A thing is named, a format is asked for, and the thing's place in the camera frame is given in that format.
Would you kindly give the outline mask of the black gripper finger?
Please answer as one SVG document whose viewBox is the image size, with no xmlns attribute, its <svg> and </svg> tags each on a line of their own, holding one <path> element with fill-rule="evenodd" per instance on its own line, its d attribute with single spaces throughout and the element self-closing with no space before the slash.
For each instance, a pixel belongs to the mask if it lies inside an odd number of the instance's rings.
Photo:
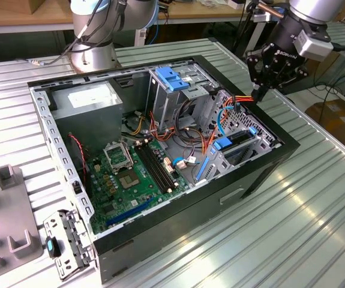
<svg viewBox="0 0 345 288">
<path fill-rule="evenodd" d="M 254 85 L 251 96 L 255 102 L 261 102 L 273 83 L 272 47 L 265 44 L 259 50 L 248 51 L 246 61 L 250 79 Z"/>
<path fill-rule="evenodd" d="M 263 100 L 270 90 L 285 88 L 304 79 L 307 75 L 308 71 L 304 63 L 296 65 L 289 60 L 273 60 L 262 69 L 260 100 Z"/>
</svg>

